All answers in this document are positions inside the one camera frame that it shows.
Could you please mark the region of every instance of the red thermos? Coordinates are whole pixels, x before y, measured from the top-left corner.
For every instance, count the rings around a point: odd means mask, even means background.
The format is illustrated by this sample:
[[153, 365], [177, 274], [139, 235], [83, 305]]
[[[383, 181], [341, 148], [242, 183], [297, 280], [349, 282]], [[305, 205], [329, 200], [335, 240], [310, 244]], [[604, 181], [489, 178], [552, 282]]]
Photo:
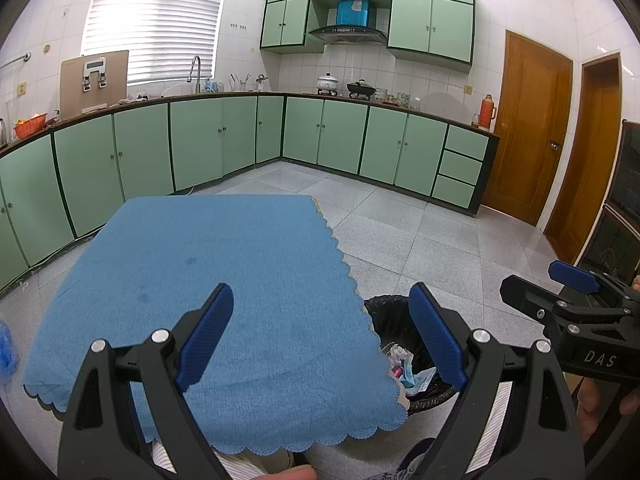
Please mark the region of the red thermos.
[[491, 94], [487, 94], [487, 96], [482, 99], [480, 116], [478, 117], [478, 126], [488, 130], [491, 126], [491, 121], [495, 119], [497, 109], [498, 108], [494, 106], [494, 100], [491, 99]]

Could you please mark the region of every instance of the blue plastic packaging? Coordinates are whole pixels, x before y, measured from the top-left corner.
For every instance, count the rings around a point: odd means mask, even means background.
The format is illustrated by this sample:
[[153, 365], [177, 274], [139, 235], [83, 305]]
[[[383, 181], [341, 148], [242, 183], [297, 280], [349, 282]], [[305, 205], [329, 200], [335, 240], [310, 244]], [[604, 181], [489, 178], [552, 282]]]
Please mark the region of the blue plastic packaging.
[[11, 342], [11, 332], [0, 321], [0, 384], [7, 384], [18, 368], [18, 352]]
[[369, 0], [341, 0], [335, 24], [376, 28], [376, 9]]

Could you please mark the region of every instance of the blue range hood box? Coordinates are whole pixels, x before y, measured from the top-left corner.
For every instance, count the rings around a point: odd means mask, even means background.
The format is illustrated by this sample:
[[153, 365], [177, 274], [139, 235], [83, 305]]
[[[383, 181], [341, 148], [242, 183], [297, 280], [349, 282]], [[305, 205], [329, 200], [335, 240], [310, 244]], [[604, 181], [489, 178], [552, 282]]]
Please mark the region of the blue range hood box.
[[376, 28], [376, 8], [369, 0], [341, 0], [335, 24]]

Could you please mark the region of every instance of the orange basket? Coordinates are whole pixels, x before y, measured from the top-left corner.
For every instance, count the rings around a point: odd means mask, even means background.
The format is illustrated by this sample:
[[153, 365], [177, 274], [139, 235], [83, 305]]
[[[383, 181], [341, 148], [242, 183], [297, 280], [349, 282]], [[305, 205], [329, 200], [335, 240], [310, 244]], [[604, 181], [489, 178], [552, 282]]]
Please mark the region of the orange basket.
[[26, 139], [30, 135], [33, 135], [35, 132], [43, 129], [44, 121], [46, 118], [46, 114], [40, 114], [29, 119], [28, 121], [16, 124], [14, 130], [15, 134], [18, 136], [18, 139]]

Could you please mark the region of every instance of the window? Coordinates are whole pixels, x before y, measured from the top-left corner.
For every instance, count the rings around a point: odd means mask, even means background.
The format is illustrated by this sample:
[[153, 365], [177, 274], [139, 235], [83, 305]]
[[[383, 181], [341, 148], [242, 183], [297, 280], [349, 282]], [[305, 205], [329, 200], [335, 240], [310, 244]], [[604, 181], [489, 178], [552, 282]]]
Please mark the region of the window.
[[211, 76], [222, 0], [92, 0], [82, 54], [129, 50], [127, 82], [184, 79], [193, 56]]

